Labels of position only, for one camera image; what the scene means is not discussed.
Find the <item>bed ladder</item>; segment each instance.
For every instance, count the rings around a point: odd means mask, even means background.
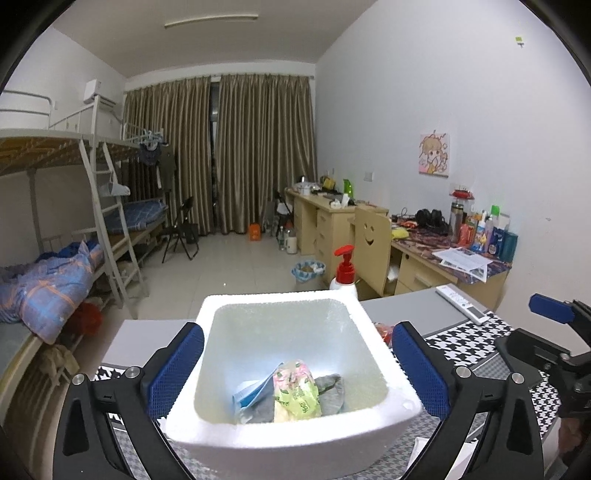
[[[148,287],[140,272],[138,260],[134,252],[134,246],[131,242],[131,237],[129,236],[129,230],[127,229],[127,222],[125,220],[121,196],[115,196],[116,202],[111,206],[103,208],[100,204],[97,178],[99,176],[110,176],[111,181],[113,183],[118,183],[117,172],[115,171],[115,167],[111,159],[111,154],[109,153],[109,148],[107,147],[107,144],[104,141],[100,142],[100,145],[102,146],[102,151],[107,163],[107,170],[96,169],[96,147],[93,147],[92,145],[90,146],[89,158],[83,140],[79,141],[80,155],[82,155],[82,161],[84,163],[86,174],[88,175],[88,180],[90,182],[90,191],[92,193],[92,205],[95,215],[95,223],[99,234],[99,242],[103,247],[103,252],[105,253],[105,271],[107,276],[109,277],[109,285],[111,287],[111,290],[113,291],[113,296],[115,297],[115,301],[117,302],[118,307],[122,308],[123,304],[125,304],[129,310],[129,314],[131,315],[131,317],[133,319],[137,319],[137,310],[135,306],[133,306],[130,302],[130,296],[127,292],[127,287],[135,277],[137,277],[139,284],[142,288],[142,292],[146,297],[149,295]],[[107,228],[105,225],[105,215],[107,215],[110,212],[113,212],[114,210],[119,210],[119,218],[121,219],[123,238],[120,241],[118,241],[115,245],[111,245],[111,242],[109,240],[109,234],[107,232]],[[115,252],[125,246],[127,246],[127,251],[129,252],[129,256],[131,257],[133,270],[131,271],[129,276],[127,276],[126,279],[123,279],[121,277],[121,273],[119,272],[119,267],[117,266]]]

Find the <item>red pump head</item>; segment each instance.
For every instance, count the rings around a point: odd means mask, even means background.
[[[355,283],[355,267],[351,263],[353,255],[353,245],[345,245],[335,250],[336,257],[343,257],[343,261],[336,268],[336,281],[341,285],[351,285]]]

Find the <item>remote control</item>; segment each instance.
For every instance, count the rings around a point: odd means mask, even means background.
[[[436,291],[455,308],[466,315],[473,323],[482,325],[488,320],[488,316],[486,314],[489,313],[490,310],[481,312],[449,285],[441,285],[440,287],[436,287]]]

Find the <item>black headphones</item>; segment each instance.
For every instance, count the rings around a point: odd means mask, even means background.
[[[427,210],[421,209],[414,216],[415,221],[421,228],[431,230],[438,235],[447,235],[449,232],[449,225],[443,218],[441,210]]]

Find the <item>patterned tablecloth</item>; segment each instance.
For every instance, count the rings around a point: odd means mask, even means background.
[[[439,265],[441,263],[441,259],[433,255],[433,252],[458,247],[458,245],[450,242],[448,236],[438,235],[423,228],[410,229],[408,233],[410,234],[408,238],[405,238],[404,240],[392,240],[392,245],[394,247],[400,245],[413,254],[438,265],[440,268],[458,278],[463,283],[473,284],[480,281],[467,273],[458,272],[457,270],[452,270],[451,268],[446,268]],[[488,272],[486,273],[488,277],[498,275],[499,273],[503,273],[511,269],[511,264],[509,263],[502,262],[498,258],[495,258],[489,254],[484,254],[483,256],[492,260],[492,263],[488,265]]]
[[[480,377],[504,380],[510,371],[496,352],[494,341],[497,337],[510,333],[512,328],[492,312],[488,316],[489,320],[482,326],[477,326],[472,322],[462,323],[449,330],[432,335],[426,341],[430,346],[442,350],[445,356],[452,360],[457,367],[471,367],[473,372]],[[125,368],[101,365],[94,380],[119,377],[124,373]],[[548,376],[544,373],[541,375],[543,381],[532,389],[531,395],[535,413],[538,417],[540,435],[544,438],[556,419],[560,400],[558,392],[548,383]],[[121,419],[117,415],[111,415],[111,420],[116,430],[119,445],[134,477],[138,480],[149,480],[125,431],[125,427],[121,423]],[[473,439],[478,435],[485,420],[486,414],[476,416],[468,439]],[[438,425],[439,419],[430,416],[423,410],[379,461],[363,472],[338,480],[393,480],[400,477],[406,471],[415,438],[429,438]],[[192,458],[179,445],[172,443],[172,447],[197,480],[232,480],[219,478],[214,472],[207,469],[195,458]]]

